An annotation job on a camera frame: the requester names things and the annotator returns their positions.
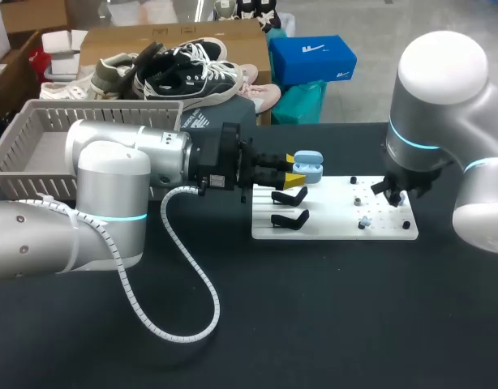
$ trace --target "black table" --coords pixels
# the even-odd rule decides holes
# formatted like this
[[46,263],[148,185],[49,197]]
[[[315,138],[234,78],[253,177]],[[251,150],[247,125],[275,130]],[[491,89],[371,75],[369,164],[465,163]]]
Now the black table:
[[[384,131],[252,135],[262,151],[319,150],[326,175],[381,175]],[[177,197],[172,225],[220,295],[214,335],[159,340],[116,272],[0,282],[0,388],[498,388],[498,255],[454,233],[459,182],[449,168],[413,201],[416,242],[254,241],[239,193]],[[153,205],[133,289],[161,328],[196,333],[212,316],[209,293]]]

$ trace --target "white fixture plate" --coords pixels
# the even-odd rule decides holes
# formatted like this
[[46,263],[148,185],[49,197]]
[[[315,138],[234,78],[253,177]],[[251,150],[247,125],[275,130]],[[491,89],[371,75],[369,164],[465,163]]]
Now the white fixture plate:
[[[414,220],[410,199],[395,208],[386,198],[375,196],[370,187],[383,177],[356,176],[357,183],[350,184],[349,177],[323,177],[320,183],[308,186],[307,197],[299,207],[273,204],[272,189],[255,186],[252,194],[252,237],[254,239],[282,240],[358,240],[358,241],[414,241],[419,230]],[[295,196],[301,188],[284,190]],[[361,199],[355,206],[354,200]],[[271,215],[297,219],[308,209],[310,218],[299,231],[273,227]],[[358,223],[367,216],[371,226],[359,229]],[[402,225],[409,221],[409,229]]]

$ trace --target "coiled cable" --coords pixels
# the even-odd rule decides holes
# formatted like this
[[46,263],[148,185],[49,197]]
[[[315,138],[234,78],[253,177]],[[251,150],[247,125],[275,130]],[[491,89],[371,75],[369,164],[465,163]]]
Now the coiled cable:
[[135,298],[134,292],[132,291],[132,288],[130,286],[130,282],[128,280],[127,276],[127,271],[122,263],[122,258],[121,255],[119,254],[119,250],[117,246],[114,243],[114,239],[107,233],[106,229],[103,227],[101,222],[99,220],[94,219],[92,216],[87,215],[83,212],[79,211],[68,211],[66,204],[60,203],[60,202],[51,202],[49,201],[47,197],[45,197],[44,200],[20,200],[20,203],[25,203],[28,205],[32,205],[34,207],[41,207],[45,209],[49,209],[51,211],[55,211],[58,213],[62,213],[64,215],[68,215],[69,213],[72,213],[75,215],[75,217],[79,220],[82,221],[83,223],[89,225],[92,227],[94,230],[96,230],[100,236],[103,238],[107,246],[109,247],[109,251],[112,254],[114,261],[116,262],[116,266],[118,268],[118,273],[119,273],[119,278],[121,279],[121,284],[123,286],[123,289],[125,291],[125,294],[127,295],[128,301],[130,302],[132,309],[135,311],[135,314],[137,314],[137,317],[140,319],[140,321],[143,323],[143,325],[150,330],[151,333],[154,335],[164,339],[168,340],[169,342],[173,343],[194,343],[199,340],[202,340],[213,330],[218,324],[218,320],[220,319],[220,302],[218,299],[217,291],[213,287],[213,284],[209,280],[209,278],[206,276],[206,274],[202,271],[200,266],[197,264],[197,262],[193,259],[193,257],[190,255],[186,247],[181,243],[180,239],[178,239],[177,235],[175,234],[175,231],[171,228],[170,222],[168,221],[168,216],[166,214],[166,207],[168,205],[168,202],[175,196],[181,193],[188,193],[192,195],[197,195],[199,193],[198,188],[191,187],[191,186],[180,186],[179,188],[175,188],[171,190],[162,200],[161,202],[161,218],[162,222],[166,228],[166,231],[170,235],[170,237],[174,240],[175,244],[177,247],[181,250],[182,254],[186,257],[187,261],[190,263],[190,265],[195,269],[195,271],[199,274],[200,278],[203,280],[203,282],[206,284],[206,286],[209,289],[209,292],[211,293],[211,297],[213,299],[213,307],[214,307],[214,312],[213,312],[213,319],[211,323],[200,333],[193,335],[193,336],[176,336],[176,335],[171,335],[168,332],[162,331],[159,327],[157,327],[152,321],[148,318],[148,316],[143,312],[141,309],[139,303],[137,302],[137,299]]

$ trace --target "sneaker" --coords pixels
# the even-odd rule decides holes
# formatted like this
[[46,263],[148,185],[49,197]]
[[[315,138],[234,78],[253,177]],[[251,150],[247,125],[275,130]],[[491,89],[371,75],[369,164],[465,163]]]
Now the sneaker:
[[256,114],[270,110],[281,98],[281,90],[276,85],[249,85],[243,83],[238,94],[255,103]]
[[276,12],[276,0],[256,0],[256,15],[266,33],[271,28],[281,28],[281,20]]
[[147,79],[147,100],[181,100],[184,109],[218,105],[236,95],[243,84],[240,67],[229,62],[190,58],[171,71]]
[[257,0],[237,0],[237,15],[240,19],[254,19],[256,17]]
[[90,87],[95,100],[117,100],[121,95],[121,80],[134,67],[137,54],[121,53],[100,59],[92,76]]
[[71,83],[42,83],[40,98],[42,100],[87,100],[92,75],[77,79]]
[[183,43],[174,49],[166,50],[164,53],[155,56],[148,65],[140,67],[135,73],[132,84],[134,93],[139,98],[144,99],[144,83],[146,79],[173,70],[180,63],[190,61],[190,56],[206,62],[225,61],[227,59],[227,48],[222,41],[216,38],[201,38]]
[[216,0],[215,12],[218,20],[234,20],[238,19],[236,15],[236,0]]
[[258,68],[254,65],[240,65],[243,74],[243,82],[252,85],[258,78]]

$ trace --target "black clip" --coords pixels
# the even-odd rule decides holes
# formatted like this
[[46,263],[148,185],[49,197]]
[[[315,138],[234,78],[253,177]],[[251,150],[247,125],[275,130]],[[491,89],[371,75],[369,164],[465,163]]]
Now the black clip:
[[290,205],[291,207],[297,207],[299,204],[303,202],[305,197],[307,197],[308,189],[306,186],[301,188],[298,194],[294,196],[289,196],[283,192],[273,192],[271,194],[271,198],[273,199],[273,203],[278,201],[279,203]]
[[302,212],[298,219],[290,219],[282,215],[271,215],[271,223],[273,227],[283,227],[284,229],[293,229],[294,231],[299,231],[305,223],[307,223],[308,218],[311,217],[308,209]]

